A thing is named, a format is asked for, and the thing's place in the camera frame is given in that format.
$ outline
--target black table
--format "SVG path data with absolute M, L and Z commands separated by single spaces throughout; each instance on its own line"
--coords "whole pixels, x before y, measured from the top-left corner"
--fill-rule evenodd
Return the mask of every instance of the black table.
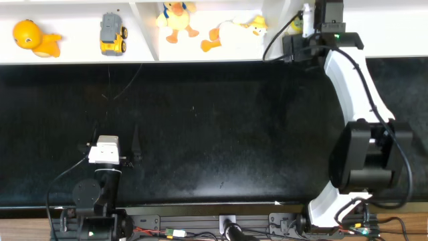
M 428 200 L 428 59 L 368 60 L 398 120 L 417 134 L 409 150 L 415 200 Z M 0 67 L 0 207 L 39 207 L 48 183 L 82 158 L 98 121 L 129 148 L 140 128 L 142 165 L 125 169 L 118 205 L 286 202 L 315 198 L 343 128 L 335 91 L 320 70 L 283 64 L 138 64 Z M 53 187 L 52 205 L 72 204 L 92 177 L 81 164 Z M 404 195 L 399 186 L 378 195 Z

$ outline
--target yellow plush duck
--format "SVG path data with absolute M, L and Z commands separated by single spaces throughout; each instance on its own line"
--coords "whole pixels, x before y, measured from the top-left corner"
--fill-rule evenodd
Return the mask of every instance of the yellow plush duck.
M 209 39 L 201 43 L 201 49 L 208 52 L 212 48 L 225 46 L 228 48 L 251 48 L 261 43 L 267 31 L 264 17 L 258 15 L 249 24 L 236 24 L 225 21 L 218 28 L 209 32 Z
M 24 20 L 17 23 L 13 28 L 13 37 L 19 47 L 33 50 L 36 56 L 60 56 L 60 48 L 57 41 L 61 40 L 61 36 L 58 34 L 44 34 L 32 20 Z
M 187 30 L 189 37 L 196 37 L 199 32 L 192 29 L 190 23 L 190 12 L 196 12 L 196 6 L 194 3 L 189 2 L 164 2 L 164 11 L 159 15 L 156 20 L 158 27 L 168 26 L 173 29 L 173 34 L 167 37 L 167 41 L 175 44 L 178 42 L 177 36 L 179 31 Z

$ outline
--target wooden floor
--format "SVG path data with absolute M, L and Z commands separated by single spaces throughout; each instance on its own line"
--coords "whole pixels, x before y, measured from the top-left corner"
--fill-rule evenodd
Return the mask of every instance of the wooden floor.
M 407 232 L 422 232 L 426 233 L 428 227 L 428 213 L 423 214 L 379 214 L 380 220 L 398 216 L 403 219 L 406 224 Z M 381 230 L 389 230 L 394 232 L 402 232 L 401 225 L 398 221 L 392 221 L 388 224 L 381 224 Z M 0 219 L 0 241 L 15 241 L 15 240 L 49 240 L 49 224 L 47 219 Z M 382 234 L 386 241 L 401 241 L 405 240 L 403 235 Z M 409 235 L 410 241 L 428 240 L 427 235 Z M 366 238 L 346 238 L 344 240 L 362 241 Z

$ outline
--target duck beak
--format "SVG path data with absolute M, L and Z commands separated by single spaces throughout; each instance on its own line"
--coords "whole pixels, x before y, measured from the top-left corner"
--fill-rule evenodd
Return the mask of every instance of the duck beak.
M 183 14 L 183 4 L 180 3 L 174 3 L 173 7 L 171 8 L 171 11 L 177 16 L 181 16 Z

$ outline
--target yellow and gray toy truck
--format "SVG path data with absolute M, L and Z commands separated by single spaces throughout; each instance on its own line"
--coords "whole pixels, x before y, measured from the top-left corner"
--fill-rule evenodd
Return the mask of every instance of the yellow and gray toy truck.
M 106 13 L 101 22 L 101 53 L 106 56 L 121 56 L 126 51 L 124 39 L 128 30 L 123 26 L 122 19 L 114 13 Z

